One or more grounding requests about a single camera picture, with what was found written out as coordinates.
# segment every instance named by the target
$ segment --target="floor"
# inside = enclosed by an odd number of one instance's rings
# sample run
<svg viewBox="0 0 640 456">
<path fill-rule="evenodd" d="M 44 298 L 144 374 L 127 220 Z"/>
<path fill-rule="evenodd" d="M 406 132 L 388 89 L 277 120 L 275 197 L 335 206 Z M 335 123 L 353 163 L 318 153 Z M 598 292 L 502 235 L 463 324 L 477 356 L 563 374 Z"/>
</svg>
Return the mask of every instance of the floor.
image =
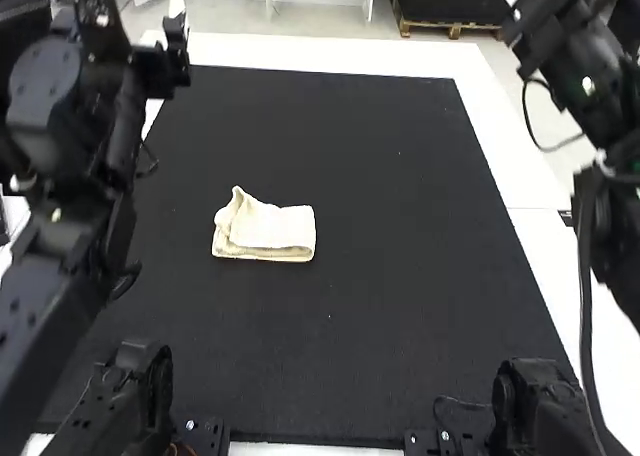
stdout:
<svg viewBox="0 0 640 456">
<path fill-rule="evenodd" d="M 119 2 L 132 41 L 137 41 L 147 29 L 160 29 L 168 8 L 168 0 L 154 0 L 140 7 L 129 0 Z M 389 0 L 375 0 L 373 21 L 368 24 L 356 7 L 279 3 L 271 20 L 266 17 L 264 2 L 259 1 L 187 0 L 187 8 L 192 31 L 197 32 L 401 39 Z M 440 31 L 414 33 L 411 39 L 449 42 L 446 33 Z M 478 45 L 522 117 L 522 81 L 516 74 L 518 61 L 511 51 L 491 35 L 482 33 L 463 33 L 460 42 L 454 44 L 461 43 Z M 529 100 L 531 119 L 541 144 L 552 145 L 579 132 L 569 115 L 558 114 L 543 89 L 533 86 Z M 587 164 L 593 154 L 593 147 L 583 139 L 545 157 L 562 185 L 570 191 L 573 172 Z"/>
</svg>

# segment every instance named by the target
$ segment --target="black cable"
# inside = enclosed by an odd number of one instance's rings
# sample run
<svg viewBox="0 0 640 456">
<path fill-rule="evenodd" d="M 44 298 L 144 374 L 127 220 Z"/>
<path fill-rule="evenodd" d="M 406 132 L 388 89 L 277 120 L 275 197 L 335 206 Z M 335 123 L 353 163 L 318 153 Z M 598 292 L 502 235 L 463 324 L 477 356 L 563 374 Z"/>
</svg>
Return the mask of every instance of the black cable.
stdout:
<svg viewBox="0 0 640 456">
<path fill-rule="evenodd" d="M 528 78 L 522 85 L 522 112 L 524 113 L 524 123 L 527 125 L 527 131 L 529 131 L 529 136 L 531 136 L 531 140 L 533 141 L 533 144 L 536 145 L 536 148 L 538 148 L 543 153 L 553 153 L 583 138 L 584 133 L 580 133 L 576 134 L 575 136 L 571 136 L 570 138 L 567 138 L 563 141 L 560 141 L 558 144 L 554 144 L 553 146 L 542 146 L 540 145 L 540 143 L 538 143 L 536 137 L 533 135 L 531 120 L 529 119 L 529 109 L 527 108 L 527 88 L 529 87 L 530 83 L 536 83 L 542 86 L 549 92 L 549 94 L 551 94 L 551 88 L 546 81 L 538 78 Z"/>
<path fill-rule="evenodd" d="M 151 176 L 153 173 L 155 173 L 158 170 L 158 167 L 160 167 L 160 160 L 153 153 L 153 151 L 151 151 L 151 148 L 149 148 L 149 146 L 147 145 L 147 143 L 144 142 L 144 140 L 142 141 L 142 143 L 140 143 L 140 146 L 142 147 L 142 149 L 144 149 L 145 153 L 147 153 L 147 156 L 151 160 L 151 164 L 149 164 L 147 169 L 144 169 L 142 171 L 137 171 L 136 179 L 147 178 Z"/>
<path fill-rule="evenodd" d="M 596 198 L 600 193 L 604 175 L 599 169 L 592 172 L 592 184 L 581 194 L 581 206 L 578 219 L 578 268 L 580 275 L 580 372 L 582 373 L 582 387 L 584 389 L 587 412 L 591 421 L 591 428 L 598 450 L 602 456 L 607 456 L 607 450 L 603 444 L 608 438 L 607 429 L 602 415 L 600 399 L 596 389 L 593 372 L 593 297 L 591 292 L 591 238 L 594 229 L 594 212 Z"/>
</svg>

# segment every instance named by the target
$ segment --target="cream towel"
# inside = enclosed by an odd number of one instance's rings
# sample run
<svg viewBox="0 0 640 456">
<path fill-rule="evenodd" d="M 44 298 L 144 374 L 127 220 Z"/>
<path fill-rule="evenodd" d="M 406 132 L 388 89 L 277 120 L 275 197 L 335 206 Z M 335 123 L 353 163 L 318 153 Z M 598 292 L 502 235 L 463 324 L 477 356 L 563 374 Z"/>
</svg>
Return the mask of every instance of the cream towel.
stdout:
<svg viewBox="0 0 640 456">
<path fill-rule="evenodd" d="M 211 252 L 219 258 L 304 263 L 316 249 L 311 206 L 279 208 L 233 188 L 229 204 L 216 213 Z"/>
</svg>

